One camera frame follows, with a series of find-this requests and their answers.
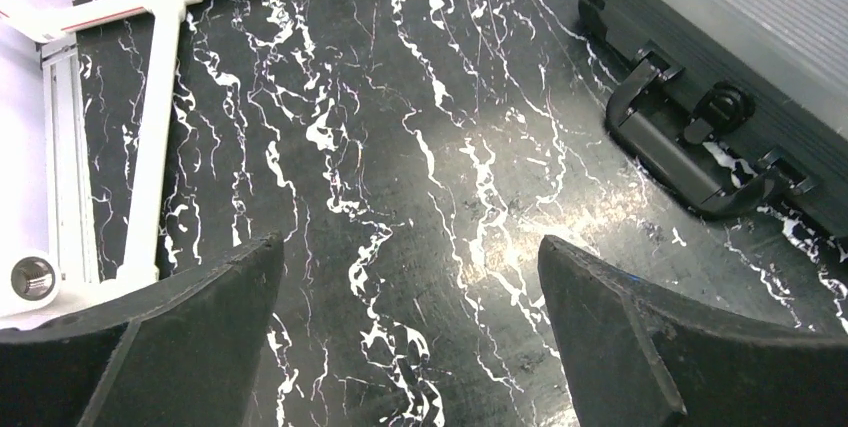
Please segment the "black poker set case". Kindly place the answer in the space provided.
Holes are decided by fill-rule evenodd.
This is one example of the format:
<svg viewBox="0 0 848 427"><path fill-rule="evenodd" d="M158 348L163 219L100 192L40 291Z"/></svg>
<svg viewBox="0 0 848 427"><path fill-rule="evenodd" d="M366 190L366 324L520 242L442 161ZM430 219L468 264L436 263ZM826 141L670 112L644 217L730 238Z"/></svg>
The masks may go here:
<svg viewBox="0 0 848 427"><path fill-rule="evenodd" d="M847 0L579 0L631 70L616 141L686 206L736 217L775 198L847 235Z"/></svg>

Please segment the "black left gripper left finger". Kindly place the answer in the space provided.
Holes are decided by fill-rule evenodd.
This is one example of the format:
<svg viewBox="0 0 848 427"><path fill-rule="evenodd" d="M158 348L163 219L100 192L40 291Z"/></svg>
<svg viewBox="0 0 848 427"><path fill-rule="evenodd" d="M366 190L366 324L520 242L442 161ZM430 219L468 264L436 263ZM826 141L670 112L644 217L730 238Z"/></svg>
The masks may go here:
<svg viewBox="0 0 848 427"><path fill-rule="evenodd" d="M5 426L238 426L284 268L278 233L32 330L1 333Z"/></svg>

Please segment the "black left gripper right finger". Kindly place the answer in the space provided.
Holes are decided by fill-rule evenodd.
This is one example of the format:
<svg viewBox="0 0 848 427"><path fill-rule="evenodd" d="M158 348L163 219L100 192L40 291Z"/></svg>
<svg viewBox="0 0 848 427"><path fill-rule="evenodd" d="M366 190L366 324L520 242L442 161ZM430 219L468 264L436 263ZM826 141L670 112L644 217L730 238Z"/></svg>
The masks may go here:
<svg viewBox="0 0 848 427"><path fill-rule="evenodd" d="M722 310L556 236L537 270L583 426L843 426L847 340Z"/></svg>

